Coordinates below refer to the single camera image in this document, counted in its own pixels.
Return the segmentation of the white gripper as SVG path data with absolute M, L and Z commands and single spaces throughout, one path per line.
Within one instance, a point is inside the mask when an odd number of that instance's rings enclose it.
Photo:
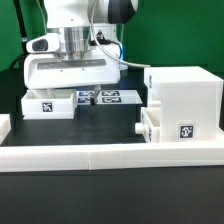
M 56 89 L 117 83 L 119 64 L 98 46 L 93 46 L 80 59 L 59 58 L 59 37 L 47 34 L 26 44 L 29 55 L 24 62 L 24 82 L 28 89 Z M 90 97 L 97 104 L 99 90 Z

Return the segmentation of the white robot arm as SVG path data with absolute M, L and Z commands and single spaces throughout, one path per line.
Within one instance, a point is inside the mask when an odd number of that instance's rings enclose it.
M 26 44 L 30 90 L 114 84 L 123 63 L 118 45 L 101 44 L 96 24 L 125 24 L 138 0 L 44 0 L 48 33 Z

